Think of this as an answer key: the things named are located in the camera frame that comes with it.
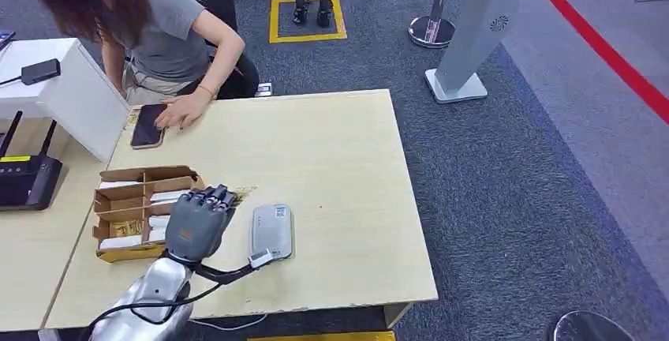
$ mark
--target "yellow floor marking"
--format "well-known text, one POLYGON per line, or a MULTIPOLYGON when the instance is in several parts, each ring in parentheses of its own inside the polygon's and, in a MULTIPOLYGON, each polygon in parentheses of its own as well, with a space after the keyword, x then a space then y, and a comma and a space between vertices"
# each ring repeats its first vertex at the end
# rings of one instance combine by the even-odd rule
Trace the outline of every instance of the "yellow floor marking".
POLYGON ((306 36, 283 36, 278 35, 278 6, 281 3, 295 3, 295 0, 272 0, 270 10, 270 43, 303 43, 308 41, 324 41, 327 39, 345 39, 346 26, 344 25, 344 15, 342 13, 342 4, 339 0, 332 1, 332 14, 334 15, 334 23, 337 25, 336 33, 327 33, 322 35, 306 35, 306 36))
POLYGON ((249 341, 395 341, 394 332, 336 333, 331 335, 292 335, 265 337, 249 341))

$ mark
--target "black cable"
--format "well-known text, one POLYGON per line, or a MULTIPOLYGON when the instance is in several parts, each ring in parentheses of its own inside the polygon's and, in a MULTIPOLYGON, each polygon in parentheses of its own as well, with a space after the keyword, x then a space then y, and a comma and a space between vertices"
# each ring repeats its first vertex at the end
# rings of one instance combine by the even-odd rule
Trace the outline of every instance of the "black cable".
MULTIPOLYGON (((81 335, 79 336, 79 340, 83 341, 88 339, 88 337, 91 336, 92 330, 95 327, 96 324, 98 324, 102 319, 105 317, 111 315, 112 313, 116 313, 118 311, 122 311, 123 309, 133 309, 133 308, 156 308, 156 307, 173 307, 176 308, 181 305, 186 305, 190 304, 192 302, 195 302, 197 300, 200 300, 201 298, 204 298, 205 296, 211 294, 212 292, 218 290, 221 288, 223 283, 218 283, 209 290, 206 290, 202 294, 199 294, 197 296, 193 296, 192 298, 184 299, 178 302, 163 302, 163 303, 133 303, 133 304, 124 304, 124 305, 119 305, 118 307, 110 308, 107 311, 103 312, 100 316, 96 317, 95 320, 93 320, 82 332, 81 335)), ((149 323, 152 324, 162 324, 165 321, 162 322, 157 322, 154 323, 152 321, 148 321, 149 323)))
POLYGON ((21 75, 16 77, 16 78, 12 78, 12 79, 9 79, 7 81, 4 81, 4 82, 0 82, 0 86, 2 86, 3 84, 8 84, 8 83, 12 83, 14 81, 18 81, 18 80, 20 80, 20 78, 21 78, 21 75))

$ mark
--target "gray carpet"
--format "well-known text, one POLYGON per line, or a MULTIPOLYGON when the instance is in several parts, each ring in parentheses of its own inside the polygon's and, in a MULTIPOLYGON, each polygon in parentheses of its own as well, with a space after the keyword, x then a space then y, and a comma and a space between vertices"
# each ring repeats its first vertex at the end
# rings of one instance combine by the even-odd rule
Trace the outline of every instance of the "gray carpet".
MULTIPOLYGON (((669 94, 669 2, 569 0, 661 92, 669 94)), ((504 45, 570 150, 669 295, 667 124, 548 0, 521 0, 504 45)))
MULTIPOLYGON (((391 90, 440 297, 416 305, 397 326, 398 338, 541 339, 560 313, 591 309, 639 340, 666 339, 666 298, 506 50, 481 66, 487 99, 437 105, 422 73, 442 51, 406 35, 431 0, 341 1, 346 40, 269 45, 269 1, 237 0, 238 21, 261 80, 278 95, 391 90)), ((457 17, 459 0, 448 6, 457 17)), ((29 12, 3 16, 0 28, 22 26, 6 19, 42 16, 6 0, 0 8, 29 12)), ((53 35, 35 24, 30 31, 53 35)), ((183 339, 381 328, 380 309, 351 309, 273 315, 245 332, 193 325, 183 339)))

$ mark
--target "gray t-shirt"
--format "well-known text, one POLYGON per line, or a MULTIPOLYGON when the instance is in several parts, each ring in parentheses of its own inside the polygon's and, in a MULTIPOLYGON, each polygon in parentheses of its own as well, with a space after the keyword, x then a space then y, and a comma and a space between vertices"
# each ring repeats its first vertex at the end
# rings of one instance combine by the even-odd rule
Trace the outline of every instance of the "gray t-shirt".
POLYGON ((191 27, 204 7, 197 0, 148 0, 151 17, 140 42, 123 35, 114 37, 130 51, 141 73, 168 82, 188 82, 202 77, 209 67, 209 50, 191 27))

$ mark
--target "white sign stand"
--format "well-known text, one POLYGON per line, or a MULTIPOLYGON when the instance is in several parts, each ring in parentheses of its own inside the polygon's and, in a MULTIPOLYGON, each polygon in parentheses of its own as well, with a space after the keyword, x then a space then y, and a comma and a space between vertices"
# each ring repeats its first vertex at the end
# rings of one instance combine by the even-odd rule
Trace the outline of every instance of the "white sign stand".
POLYGON ((502 41, 518 14, 518 0, 465 0, 464 12, 439 66, 425 72, 438 103, 484 98, 476 70, 502 41))

